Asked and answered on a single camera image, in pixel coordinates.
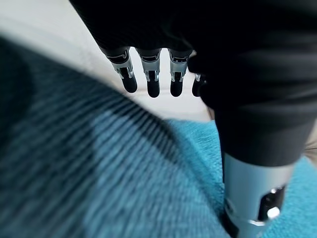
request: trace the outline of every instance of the teal towel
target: teal towel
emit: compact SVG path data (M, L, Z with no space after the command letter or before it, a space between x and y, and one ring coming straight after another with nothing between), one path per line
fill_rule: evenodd
M0 238L228 238L213 122L162 121L0 39ZM265 238L317 237L317 174L295 169Z

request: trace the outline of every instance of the black fabric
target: black fabric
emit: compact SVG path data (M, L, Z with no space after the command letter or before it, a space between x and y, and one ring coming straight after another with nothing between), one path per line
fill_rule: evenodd
M71 2L104 49L194 49L188 67L206 75L199 94L215 110L227 153L267 166L299 158L317 117L312 0L134 1L111 3L113 11L102 0Z

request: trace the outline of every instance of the robotic hand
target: robotic hand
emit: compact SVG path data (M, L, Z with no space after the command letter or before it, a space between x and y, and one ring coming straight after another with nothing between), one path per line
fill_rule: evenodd
M280 214L317 115L316 8L309 0L170 2L164 9L70 1L128 92L137 90L129 47L141 57L151 97L159 95L161 48L169 49L173 96L181 94L187 63L197 74L193 94L214 109L219 131L224 226L232 237L260 237Z

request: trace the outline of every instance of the blue blanket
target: blue blanket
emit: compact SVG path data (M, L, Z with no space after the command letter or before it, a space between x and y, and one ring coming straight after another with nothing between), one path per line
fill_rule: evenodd
M213 122L161 121L5 40L0 59L0 238L229 237ZM316 197L303 158L264 237L317 237Z

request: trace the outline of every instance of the ribbed fabric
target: ribbed fabric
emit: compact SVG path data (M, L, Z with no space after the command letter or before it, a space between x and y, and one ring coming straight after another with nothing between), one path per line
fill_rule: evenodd
M0 238L228 238L213 122L161 121L0 40ZM266 238L316 237L303 159Z

